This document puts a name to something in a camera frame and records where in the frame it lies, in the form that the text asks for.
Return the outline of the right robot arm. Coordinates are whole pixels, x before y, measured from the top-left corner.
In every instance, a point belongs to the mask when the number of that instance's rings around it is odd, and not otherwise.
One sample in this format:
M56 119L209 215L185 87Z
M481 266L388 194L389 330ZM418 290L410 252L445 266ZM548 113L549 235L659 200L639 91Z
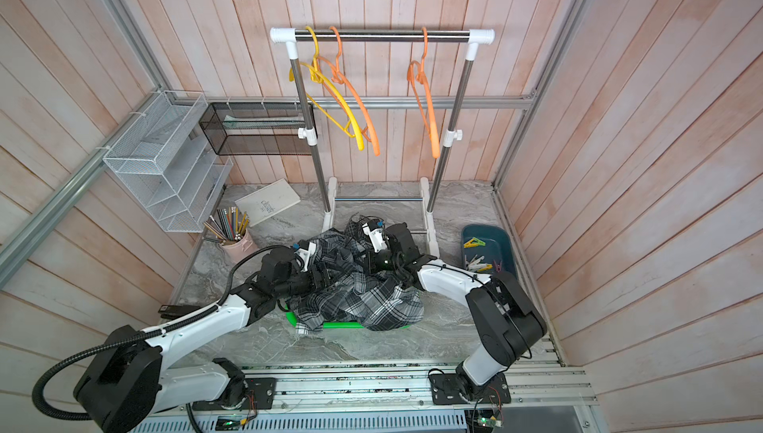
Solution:
M432 385L450 381L463 393L475 393L530 355L548 333L546 321L513 274L474 273L423 254L406 224L385 228L381 222L364 222L362 231L363 240L373 246L373 270L387 270L405 288L445 296L470 311L480 346L453 375L437 373Z

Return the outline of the grey plaid shirt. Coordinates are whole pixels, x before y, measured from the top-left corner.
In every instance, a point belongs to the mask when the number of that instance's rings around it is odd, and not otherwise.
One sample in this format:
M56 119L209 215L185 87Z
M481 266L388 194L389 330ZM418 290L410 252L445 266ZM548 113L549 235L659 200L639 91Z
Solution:
M357 215L343 230L330 228L310 238L318 245L311 268L325 269L334 276L332 284L320 292L287 301L288 309L310 327L318 327L323 321L368 325L393 315L424 314L418 291L405 286L395 272L370 275L361 266L361 256L372 247L363 233L365 222L383 222L385 228L382 218Z

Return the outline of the orange hanger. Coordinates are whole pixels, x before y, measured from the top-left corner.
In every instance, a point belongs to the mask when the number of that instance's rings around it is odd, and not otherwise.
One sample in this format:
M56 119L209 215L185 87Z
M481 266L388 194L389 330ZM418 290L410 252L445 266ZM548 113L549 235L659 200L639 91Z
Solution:
M335 55L335 61L331 63L326 58L323 58L320 56L317 52L315 55L315 60L319 63L323 62L326 63L330 70L331 70L331 82L335 83L335 85L343 85L350 93L350 95L355 99L355 102L357 103L359 110L361 111L365 121L366 121L366 127L364 129L360 129L359 125L353 124L353 120L357 120L357 117L355 115L348 116L349 123L351 126L353 126L353 134L352 137L359 139L359 134L363 135L365 138L365 141L371 143L371 147L373 149L373 153L375 156L381 155L381 143L379 141L379 137L377 135L377 130L375 128L375 125L372 121L371 115L369 114L369 111L367 107L365 106L365 103L363 103L359 93L356 91L355 87L352 85L351 81L347 79L345 74L342 72L340 66L341 66L341 57L343 55L343 43L340 36L339 29L335 26L331 26L330 30L334 33L334 36L336 38L337 42L337 55Z
M440 157L439 134L435 117L433 97L425 71L425 61L428 53L428 31L421 29L423 35L423 50L420 59L412 60L407 67L407 82L416 100L425 131L430 142L431 156Z

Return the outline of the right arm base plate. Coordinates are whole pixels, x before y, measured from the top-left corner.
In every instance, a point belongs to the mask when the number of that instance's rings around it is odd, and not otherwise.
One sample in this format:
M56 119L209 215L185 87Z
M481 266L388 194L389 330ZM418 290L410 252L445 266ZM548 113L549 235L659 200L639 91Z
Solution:
M461 405L487 401L499 406L512 402L504 373L497 373L486 385L471 383L465 373L445 373L431 369L427 373L432 402L435 405Z

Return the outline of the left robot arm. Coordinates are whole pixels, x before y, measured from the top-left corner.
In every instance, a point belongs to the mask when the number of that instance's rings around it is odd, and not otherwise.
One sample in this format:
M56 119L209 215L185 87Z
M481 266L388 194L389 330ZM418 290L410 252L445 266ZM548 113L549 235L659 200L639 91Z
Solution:
M236 409L248 400L248 381L232 361L218 358L178 369L176 363L212 341L248 327L280 300L313 294L332 276L292 248L262 250L260 269L223 298L151 329L125 326L95 354L74 393L105 432L127 432L152 413L196 402Z

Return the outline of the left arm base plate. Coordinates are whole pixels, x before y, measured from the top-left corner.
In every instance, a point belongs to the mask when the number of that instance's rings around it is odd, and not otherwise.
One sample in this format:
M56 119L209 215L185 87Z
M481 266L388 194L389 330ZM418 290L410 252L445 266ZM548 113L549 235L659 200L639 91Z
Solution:
M277 379L275 377L248 377L242 383L227 387L222 397L213 401L196 401L192 407L196 411L230 410L250 411L270 410L274 403Z

